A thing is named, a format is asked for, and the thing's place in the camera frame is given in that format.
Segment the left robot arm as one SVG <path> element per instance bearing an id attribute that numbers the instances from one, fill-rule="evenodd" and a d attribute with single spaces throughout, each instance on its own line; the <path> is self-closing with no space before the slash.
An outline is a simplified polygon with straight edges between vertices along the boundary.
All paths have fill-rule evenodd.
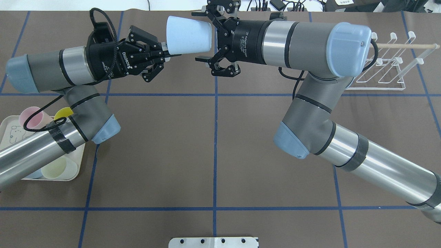
<path id="1" fill-rule="evenodd" d="M 1 150 L 1 190 L 88 141 L 115 136 L 120 124 L 95 85 L 127 75 L 151 82 L 170 56 L 167 44 L 151 33 L 131 25 L 128 37 L 118 40 L 100 22 L 86 46 L 11 58 L 6 73 L 17 91 L 54 91 L 58 97 L 25 120 L 29 137 Z"/>

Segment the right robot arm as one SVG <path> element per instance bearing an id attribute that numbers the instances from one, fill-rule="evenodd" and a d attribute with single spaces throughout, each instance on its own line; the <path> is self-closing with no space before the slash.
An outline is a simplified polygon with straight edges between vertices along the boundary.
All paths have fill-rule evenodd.
<path id="1" fill-rule="evenodd" d="M 216 77 L 235 77 L 239 62 L 306 72 L 274 135 L 274 144 L 298 159 L 309 154 L 387 190 L 440 224 L 440 175 L 334 122 L 332 112 L 367 69 L 372 40 L 368 26 L 241 19 L 239 0 L 208 0 L 192 16 L 208 19 L 217 33 L 213 56 L 200 56 Z"/>

